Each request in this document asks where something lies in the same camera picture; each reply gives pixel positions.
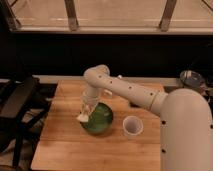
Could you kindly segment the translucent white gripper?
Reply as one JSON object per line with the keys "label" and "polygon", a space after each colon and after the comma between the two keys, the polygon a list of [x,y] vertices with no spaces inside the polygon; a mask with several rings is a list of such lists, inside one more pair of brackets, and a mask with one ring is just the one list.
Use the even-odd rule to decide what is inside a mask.
{"label": "translucent white gripper", "polygon": [[94,111],[94,108],[99,102],[100,92],[96,88],[87,88],[83,91],[82,100],[83,100],[83,120],[88,121],[90,115]]}

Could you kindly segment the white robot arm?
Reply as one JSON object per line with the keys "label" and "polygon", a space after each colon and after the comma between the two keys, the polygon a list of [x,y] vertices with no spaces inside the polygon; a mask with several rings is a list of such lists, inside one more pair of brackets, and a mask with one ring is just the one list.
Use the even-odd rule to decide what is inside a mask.
{"label": "white robot arm", "polygon": [[160,118],[161,171],[213,171],[213,114],[198,92],[180,88],[165,93],[109,75],[105,65],[84,72],[83,102],[95,105],[107,89]]}

